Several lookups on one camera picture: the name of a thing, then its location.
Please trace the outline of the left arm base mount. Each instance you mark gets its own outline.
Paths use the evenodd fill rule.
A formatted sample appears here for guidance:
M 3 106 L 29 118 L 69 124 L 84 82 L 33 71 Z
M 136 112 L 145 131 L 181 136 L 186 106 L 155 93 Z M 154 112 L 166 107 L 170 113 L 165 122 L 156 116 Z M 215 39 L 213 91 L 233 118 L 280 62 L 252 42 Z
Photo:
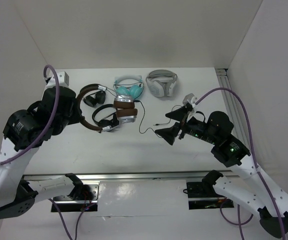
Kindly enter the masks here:
M 52 199 L 62 213 L 79 213 L 84 209 L 86 212 L 98 211 L 100 182 L 86 181 L 83 184 L 85 187 L 79 195 L 61 195 Z

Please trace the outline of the brown silver headphones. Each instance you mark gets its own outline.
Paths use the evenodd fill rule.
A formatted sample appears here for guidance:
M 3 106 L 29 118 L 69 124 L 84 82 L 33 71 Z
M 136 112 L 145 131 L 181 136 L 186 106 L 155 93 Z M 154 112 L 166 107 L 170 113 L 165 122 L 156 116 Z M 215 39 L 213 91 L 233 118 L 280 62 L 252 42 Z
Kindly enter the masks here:
M 86 94 L 97 90 L 106 91 L 107 89 L 108 88 L 104 85 L 92 83 L 83 87 L 76 97 L 77 109 L 79 111 L 79 122 L 89 130 L 101 133 L 111 131 L 114 128 L 111 125 L 105 127 L 92 125 L 85 119 L 80 108 L 81 101 Z M 116 108 L 117 120 L 121 121 L 122 124 L 135 122 L 138 110 L 135 108 L 135 103 L 131 96 L 118 94 L 114 98 L 113 107 Z

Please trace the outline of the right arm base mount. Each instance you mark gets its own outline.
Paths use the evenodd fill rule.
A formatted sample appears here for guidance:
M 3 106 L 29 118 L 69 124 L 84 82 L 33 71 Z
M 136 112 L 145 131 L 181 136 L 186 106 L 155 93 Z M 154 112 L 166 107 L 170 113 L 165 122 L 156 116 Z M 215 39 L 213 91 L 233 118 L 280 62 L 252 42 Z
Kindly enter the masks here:
M 188 197 L 190 210 L 234 208 L 232 200 L 207 189 L 201 181 L 187 182 L 182 192 Z

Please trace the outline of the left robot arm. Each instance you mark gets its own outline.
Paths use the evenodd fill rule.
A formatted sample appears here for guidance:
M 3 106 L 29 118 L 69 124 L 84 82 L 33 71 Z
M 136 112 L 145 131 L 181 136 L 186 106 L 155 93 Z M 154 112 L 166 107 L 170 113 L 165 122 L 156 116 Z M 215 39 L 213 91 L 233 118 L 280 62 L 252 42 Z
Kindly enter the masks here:
M 0 150 L 0 220 L 21 216 L 35 203 L 58 196 L 81 200 L 92 195 L 73 173 L 41 181 L 23 179 L 40 146 L 76 124 L 77 114 L 76 93 L 61 86 L 47 88 L 40 101 L 9 117 Z

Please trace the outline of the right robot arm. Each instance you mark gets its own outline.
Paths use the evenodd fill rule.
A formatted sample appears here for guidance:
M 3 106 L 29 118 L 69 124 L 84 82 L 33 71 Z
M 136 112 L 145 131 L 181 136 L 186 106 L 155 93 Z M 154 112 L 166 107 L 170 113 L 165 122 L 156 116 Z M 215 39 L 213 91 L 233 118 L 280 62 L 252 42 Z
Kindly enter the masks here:
M 281 239 L 288 232 L 288 194 L 255 164 L 250 150 L 232 135 L 233 123 L 222 111 L 214 111 L 200 121 L 191 116 L 191 107 L 183 106 L 165 116 L 175 120 L 169 128 L 155 130 L 168 144 L 190 135 L 211 144 L 212 155 L 239 176 L 253 191 L 235 186 L 222 173 L 212 170 L 202 179 L 207 196 L 226 197 L 248 210 L 271 236 Z

